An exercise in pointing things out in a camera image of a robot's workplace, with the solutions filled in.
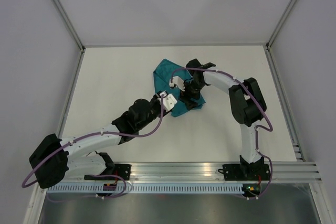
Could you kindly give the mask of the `teal cloth napkin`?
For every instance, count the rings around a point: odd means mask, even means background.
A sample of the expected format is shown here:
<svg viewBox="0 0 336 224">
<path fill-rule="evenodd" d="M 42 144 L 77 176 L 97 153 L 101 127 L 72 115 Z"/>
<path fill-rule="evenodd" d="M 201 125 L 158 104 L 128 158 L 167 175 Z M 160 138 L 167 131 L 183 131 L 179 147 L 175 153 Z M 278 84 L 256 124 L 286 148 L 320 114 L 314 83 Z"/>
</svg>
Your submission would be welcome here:
<svg viewBox="0 0 336 224">
<path fill-rule="evenodd" d="M 177 104 L 175 105 L 174 109 L 171 112 L 171 116 L 173 117 L 181 116 L 189 111 L 186 105 L 179 100 L 180 89 L 179 88 L 171 89 L 169 86 L 170 78 L 172 76 L 173 71 L 180 67 L 182 66 L 179 66 L 167 59 L 163 59 L 158 64 L 156 69 L 153 71 L 155 93 L 158 93 L 159 91 L 166 91 L 167 93 L 173 94 L 174 97 L 177 99 Z M 173 76 L 179 76 L 183 81 L 192 80 L 192 76 L 189 74 L 187 70 L 184 69 L 176 72 Z M 193 108 L 193 110 L 201 109 L 203 104 L 205 104 L 203 96 L 200 96 L 200 99 L 196 100 L 196 102 L 197 107 Z"/>
</svg>

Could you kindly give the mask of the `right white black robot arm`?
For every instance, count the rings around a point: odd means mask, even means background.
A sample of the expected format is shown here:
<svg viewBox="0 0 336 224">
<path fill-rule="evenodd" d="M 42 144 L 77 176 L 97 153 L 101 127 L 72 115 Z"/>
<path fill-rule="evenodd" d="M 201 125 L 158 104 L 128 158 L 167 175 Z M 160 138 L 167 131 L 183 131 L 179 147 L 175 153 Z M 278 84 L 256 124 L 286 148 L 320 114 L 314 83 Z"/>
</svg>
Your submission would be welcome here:
<svg viewBox="0 0 336 224">
<path fill-rule="evenodd" d="M 270 168 L 260 155 L 256 140 L 256 126 L 267 109 L 258 82 L 254 78 L 236 81 L 234 77 L 215 72 L 215 66 L 211 62 L 203 65 L 197 59 L 189 61 L 186 68 L 192 78 L 184 81 L 178 99 L 191 110 L 198 106 L 205 86 L 214 86 L 227 93 L 232 115 L 240 125 L 242 149 L 239 164 L 224 164 L 218 172 L 226 181 L 269 180 Z"/>
</svg>

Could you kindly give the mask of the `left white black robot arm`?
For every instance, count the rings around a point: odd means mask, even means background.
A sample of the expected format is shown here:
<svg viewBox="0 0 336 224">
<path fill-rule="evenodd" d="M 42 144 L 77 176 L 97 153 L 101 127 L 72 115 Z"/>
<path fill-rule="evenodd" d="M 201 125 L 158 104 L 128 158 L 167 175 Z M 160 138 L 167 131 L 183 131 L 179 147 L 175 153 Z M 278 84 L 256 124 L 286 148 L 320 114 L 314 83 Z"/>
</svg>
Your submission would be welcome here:
<svg viewBox="0 0 336 224">
<path fill-rule="evenodd" d="M 22 183 L 27 188 L 37 183 L 49 188 L 66 177 L 70 162 L 101 148 L 124 144 L 134 138 L 152 135 L 166 114 L 165 98 L 138 99 L 119 118 L 82 136 L 58 138 L 47 135 L 29 158 L 32 171 Z"/>
</svg>

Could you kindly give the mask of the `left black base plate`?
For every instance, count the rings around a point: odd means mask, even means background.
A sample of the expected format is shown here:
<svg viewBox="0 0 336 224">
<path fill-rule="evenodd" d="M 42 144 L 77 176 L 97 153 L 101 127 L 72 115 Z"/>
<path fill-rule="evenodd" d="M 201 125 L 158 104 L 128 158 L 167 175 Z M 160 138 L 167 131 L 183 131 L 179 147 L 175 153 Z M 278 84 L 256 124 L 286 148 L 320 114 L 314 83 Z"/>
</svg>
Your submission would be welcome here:
<svg viewBox="0 0 336 224">
<path fill-rule="evenodd" d="M 130 175 L 130 164 L 114 164 L 112 166 L 107 166 L 98 175 L 85 175 L 84 180 L 129 180 Z"/>
</svg>

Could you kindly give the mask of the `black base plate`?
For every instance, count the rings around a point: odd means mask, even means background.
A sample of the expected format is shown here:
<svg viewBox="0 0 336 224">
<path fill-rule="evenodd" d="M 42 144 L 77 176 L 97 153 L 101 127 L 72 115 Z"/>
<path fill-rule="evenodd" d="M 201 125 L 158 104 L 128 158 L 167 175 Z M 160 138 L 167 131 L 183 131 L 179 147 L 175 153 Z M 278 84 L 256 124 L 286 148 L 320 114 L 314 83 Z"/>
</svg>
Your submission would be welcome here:
<svg viewBox="0 0 336 224">
<path fill-rule="evenodd" d="M 224 164 L 217 170 L 224 176 L 225 181 L 259 181 L 270 179 L 270 168 L 267 164 L 259 167 L 242 164 Z"/>
<path fill-rule="evenodd" d="M 85 175 L 84 180 L 129 180 L 130 175 L 130 164 L 114 164 L 112 166 L 107 166 L 98 175 Z"/>
</svg>

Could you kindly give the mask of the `left table edge rail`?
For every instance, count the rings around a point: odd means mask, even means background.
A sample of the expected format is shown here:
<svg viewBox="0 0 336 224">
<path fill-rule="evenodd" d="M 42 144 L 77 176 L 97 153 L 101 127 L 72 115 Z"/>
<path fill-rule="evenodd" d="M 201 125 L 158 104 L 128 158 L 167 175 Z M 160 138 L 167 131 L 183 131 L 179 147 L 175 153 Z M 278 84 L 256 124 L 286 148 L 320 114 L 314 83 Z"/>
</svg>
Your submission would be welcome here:
<svg viewBox="0 0 336 224">
<path fill-rule="evenodd" d="M 72 96 L 73 96 L 73 92 L 77 83 L 77 79 L 78 79 L 78 74 L 81 68 L 81 64 L 83 61 L 83 57 L 85 54 L 85 48 L 79 53 L 75 64 L 73 66 L 73 68 L 71 69 L 71 76 L 68 79 L 69 83 L 67 84 L 67 90 L 66 90 L 66 95 L 65 95 L 65 100 L 62 106 L 62 111 L 60 114 L 60 119 L 59 119 L 59 123 L 56 129 L 56 133 L 55 135 L 60 138 L 60 136 L 63 133 L 64 130 L 64 126 L 65 126 L 65 122 L 66 122 L 66 118 L 67 118 L 67 113 L 72 101 Z"/>
</svg>

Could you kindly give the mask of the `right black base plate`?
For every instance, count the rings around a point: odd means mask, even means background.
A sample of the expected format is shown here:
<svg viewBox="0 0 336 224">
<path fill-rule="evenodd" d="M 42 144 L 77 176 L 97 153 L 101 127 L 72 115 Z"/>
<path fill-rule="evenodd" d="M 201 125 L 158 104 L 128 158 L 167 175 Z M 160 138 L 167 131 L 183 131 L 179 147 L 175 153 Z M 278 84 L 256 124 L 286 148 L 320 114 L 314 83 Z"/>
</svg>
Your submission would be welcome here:
<svg viewBox="0 0 336 224">
<path fill-rule="evenodd" d="M 259 181 L 270 179 L 270 168 L 267 164 L 259 167 L 242 164 L 224 164 L 217 170 L 224 176 L 225 181 Z"/>
</svg>

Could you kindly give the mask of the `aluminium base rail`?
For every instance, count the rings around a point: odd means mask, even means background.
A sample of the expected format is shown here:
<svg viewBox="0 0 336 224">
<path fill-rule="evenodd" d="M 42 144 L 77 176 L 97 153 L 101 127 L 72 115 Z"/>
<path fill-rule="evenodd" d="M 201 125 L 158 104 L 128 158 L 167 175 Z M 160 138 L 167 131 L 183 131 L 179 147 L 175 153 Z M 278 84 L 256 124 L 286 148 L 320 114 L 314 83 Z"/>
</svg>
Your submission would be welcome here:
<svg viewBox="0 0 336 224">
<path fill-rule="evenodd" d="M 115 164 L 130 164 L 130 179 L 139 183 L 212 183 L 212 182 L 258 182 L 258 181 L 225 181 L 217 170 L 224 164 L 219 162 L 123 162 Z M 274 162 L 265 163 L 270 168 L 270 179 L 263 183 L 319 183 L 322 181 L 314 162 Z"/>
</svg>

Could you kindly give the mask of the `right aluminium frame post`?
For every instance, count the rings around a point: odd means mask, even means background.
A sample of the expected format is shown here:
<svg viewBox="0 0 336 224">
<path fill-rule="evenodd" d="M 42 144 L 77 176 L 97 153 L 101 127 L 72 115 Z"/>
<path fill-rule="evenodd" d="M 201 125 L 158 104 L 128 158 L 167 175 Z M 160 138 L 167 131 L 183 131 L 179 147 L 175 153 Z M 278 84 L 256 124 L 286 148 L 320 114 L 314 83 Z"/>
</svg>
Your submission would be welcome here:
<svg viewBox="0 0 336 224">
<path fill-rule="evenodd" d="M 295 8 L 296 4 L 299 0 L 290 0 L 284 10 L 284 12 L 281 14 L 280 19 L 278 20 L 273 32 L 271 33 L 269 39 L 265 43 L 265 48 L 269 50 L 271 46 L 274 44 L 276 38 L 278 37 L 281 29 L 283 28 L 284 24 L 286 23 L 287 19 L 289 18 L 291 12 Z"/>
</svg>

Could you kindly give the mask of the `aluminium frame post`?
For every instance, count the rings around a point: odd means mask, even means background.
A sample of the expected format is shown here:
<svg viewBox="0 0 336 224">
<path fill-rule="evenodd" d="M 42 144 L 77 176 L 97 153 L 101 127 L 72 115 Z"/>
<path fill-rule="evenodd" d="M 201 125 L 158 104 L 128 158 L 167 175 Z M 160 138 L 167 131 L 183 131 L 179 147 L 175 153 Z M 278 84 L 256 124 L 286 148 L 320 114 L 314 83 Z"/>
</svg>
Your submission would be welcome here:
<svg viewBox="0 0 336 224">
<path fill-rule="evenodd" d="M 51 0 L 52 4 L 54 5 L 57 13 L 59 14 L 63 24 L 65 25 L 70 37 L 73 39 L 75 44 L 77 45 L 78 49 L 83 52 L 85 50 L 85 46 L 83 45 L 81 39 L 78 36 L 66 10 L 64 9 L 60 0 Z"/>
<path fill-rule="evenodd" d="M 269 50 L 271 46 L 274 44 L 276 38 L 278 37 L 281 29 L 283 28 L 284 24 L 286 23 L 287 19 L 289 18 L 291 12 L 295 8 L 296 4 L 299 0 L 290 0 L 284 10 L 284 12 L 281 14 L 280 19 L 278 20 L 273 32 L 271 33 L 269 39 L 265 43 L 265 48 Z"/>
</svg>

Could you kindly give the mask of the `left aluminium frame post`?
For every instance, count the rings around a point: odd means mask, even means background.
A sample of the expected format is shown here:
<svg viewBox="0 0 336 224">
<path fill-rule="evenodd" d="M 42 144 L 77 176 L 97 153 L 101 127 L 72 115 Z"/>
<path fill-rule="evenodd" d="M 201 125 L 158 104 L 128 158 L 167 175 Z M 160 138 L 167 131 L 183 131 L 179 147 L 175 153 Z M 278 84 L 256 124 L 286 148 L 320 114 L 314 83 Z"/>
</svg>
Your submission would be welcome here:
<svg viewBox="0 0 336 224">
<path fill-rule="evenodd" d="M 54 5 L 57 13 L 59 14 L 63 24 L 65 25 L 70 37 L 73 39 L 75 44 L 77 45 L 78 49 L 83 52 L 85 50 L 85 46 L 83 45 L 81 39 L 78 36 L 66 10 L 64 9 L 60 0 L 51 0 L 52 4 Z"/>
</svg>

